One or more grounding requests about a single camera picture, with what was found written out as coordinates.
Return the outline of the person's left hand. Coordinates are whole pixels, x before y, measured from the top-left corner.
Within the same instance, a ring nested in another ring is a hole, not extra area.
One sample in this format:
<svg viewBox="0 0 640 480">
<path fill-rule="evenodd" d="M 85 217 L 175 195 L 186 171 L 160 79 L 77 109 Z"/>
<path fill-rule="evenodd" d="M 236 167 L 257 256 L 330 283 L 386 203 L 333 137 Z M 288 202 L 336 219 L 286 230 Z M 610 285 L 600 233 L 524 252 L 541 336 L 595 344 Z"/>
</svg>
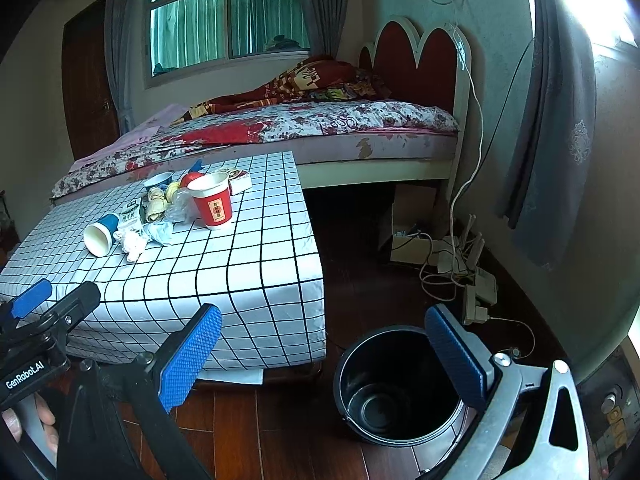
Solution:
<svg viewBox="0 0 640 480">
<path fill-rule="evenodd" d="M 39 451 L 55 466 L 58 458 L 58 430 L 56 419 L 47 402 L 39 393 L 25 398 L 17 405 L 18 411 L 8 408 L 2 412 L 2 419 L 13 439 L 20 442 L 27 434 Z"/>
</svg>

